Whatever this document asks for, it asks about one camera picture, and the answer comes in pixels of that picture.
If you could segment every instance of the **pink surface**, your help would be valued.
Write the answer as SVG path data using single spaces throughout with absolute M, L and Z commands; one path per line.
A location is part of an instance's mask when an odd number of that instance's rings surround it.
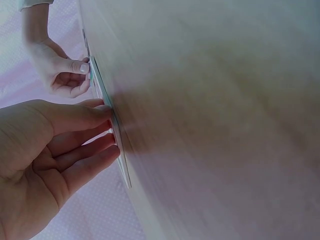
M 80 59 L 84 45 L 75 0 L 50 7 L 49 35 L 69 57 Z M 48 94 L 21 44 L 21 15 L 15 1 L 0 2 L 0 108 L 43 99 L 74 104 L 92 98 L 91 89 L 75 99 Z M 35 240 L 144 240 L 117 163 L 81 188 Z

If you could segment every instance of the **hand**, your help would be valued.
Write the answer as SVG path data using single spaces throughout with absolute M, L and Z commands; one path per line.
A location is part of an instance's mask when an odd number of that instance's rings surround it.
M 0 239 L 35 236 L 119 156 L 111 133 L 84 145 L 111 127 L 102 104 L 33 100 L 0 109 Z
M 22 10 L 22 40 L 44 86 L 52 94 L 75 98 L 90 87 L 89 59 L 70 59 L 48 36 L 49 4 Z
M 50 38 L 28 44 L 26 48 L 50 93 L 75 98 L 89 89 L 89 58 L 86 57 L 82 61 L 70 59 Z

